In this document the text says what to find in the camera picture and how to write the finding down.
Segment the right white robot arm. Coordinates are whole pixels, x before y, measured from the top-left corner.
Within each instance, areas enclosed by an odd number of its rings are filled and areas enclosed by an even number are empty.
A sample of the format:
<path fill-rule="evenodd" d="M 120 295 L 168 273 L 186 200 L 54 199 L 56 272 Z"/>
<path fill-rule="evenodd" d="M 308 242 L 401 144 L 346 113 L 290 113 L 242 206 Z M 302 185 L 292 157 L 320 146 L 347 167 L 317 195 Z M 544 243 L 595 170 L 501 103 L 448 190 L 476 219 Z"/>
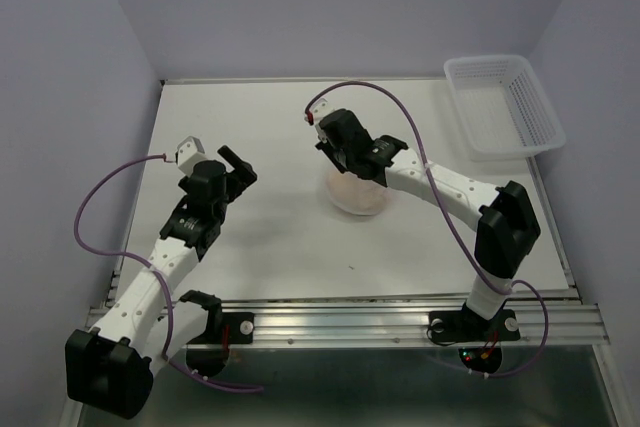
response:
<path fill-rule="evenodd" d="M 433 315 L 433 340 L 518 339 L 517 332 L 506 329 L 502 309 L 541 233 L 526 188 L 514 181 L 504 186 L 479 182 L 428 163 L 399 139 L 372 138 L 347 109 L 322 104 L 306 117 L 318 134 L 317 149 L 340 173 L 442 207 L 475 233 L 473 258 L 479 270 L 472 289 L 460 310 Z"/>

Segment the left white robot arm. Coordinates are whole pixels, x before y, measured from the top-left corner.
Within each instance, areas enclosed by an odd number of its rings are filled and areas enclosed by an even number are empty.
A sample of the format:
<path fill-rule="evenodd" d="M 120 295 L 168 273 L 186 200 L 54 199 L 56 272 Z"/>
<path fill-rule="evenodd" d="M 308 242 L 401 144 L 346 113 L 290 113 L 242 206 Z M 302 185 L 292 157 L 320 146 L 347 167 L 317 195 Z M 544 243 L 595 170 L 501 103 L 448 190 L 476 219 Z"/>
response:
<path fill-rule="evenodd" d="M 219 160 L 207 158 L 189 137 L 176 149 L 184 195 L 161 228 L 152 253 L 123 252 L 142 268 L 121 297 L 92 327 L 76 330 L 65 344 L 66 388 L 70 399 L 124 419 L 144 407 L 154 379 L 193 340 L 218 347 L 226 360 L 233 345 L 249 345 L 251 312 L 226 313 L 221 300 L 175 289 L 204 259 L 221 233 L 228 206 L 257 180 L 250 163 L 228 146 Z"/>

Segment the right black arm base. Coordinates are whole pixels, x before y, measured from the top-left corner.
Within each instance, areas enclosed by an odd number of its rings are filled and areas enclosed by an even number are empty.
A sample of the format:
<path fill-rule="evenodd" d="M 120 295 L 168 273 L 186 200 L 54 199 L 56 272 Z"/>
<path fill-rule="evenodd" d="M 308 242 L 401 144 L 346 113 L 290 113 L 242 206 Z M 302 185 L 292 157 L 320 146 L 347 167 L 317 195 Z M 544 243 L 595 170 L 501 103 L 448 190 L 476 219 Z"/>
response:
<path fill-rule="evenodd" d="M 501 366 L 500 344 L 521 339 L 513 310 L 500 309 L 486 320 L 466 306 L 457 311 L 431 311 L 426 335 L 439 347 L 460 345 L 458 356 L 463 366 L 487 375 L 496 374 Z"/>

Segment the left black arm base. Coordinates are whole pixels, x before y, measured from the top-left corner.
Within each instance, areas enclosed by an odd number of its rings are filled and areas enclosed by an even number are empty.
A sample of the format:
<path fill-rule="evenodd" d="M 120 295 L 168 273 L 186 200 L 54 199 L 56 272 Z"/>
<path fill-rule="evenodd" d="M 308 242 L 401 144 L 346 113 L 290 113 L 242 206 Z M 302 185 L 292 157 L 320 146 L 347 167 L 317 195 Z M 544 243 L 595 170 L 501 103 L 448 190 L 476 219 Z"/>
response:
<path fill-rule="evenodd" d="M 169 355 L 185 349 L 186 367 L 204 380 L 224 370 L 233 346 L 253 343 L 255 314 L 225 311 L 214 295 L 189 290 L 175 304 L 173 315 Z"/>

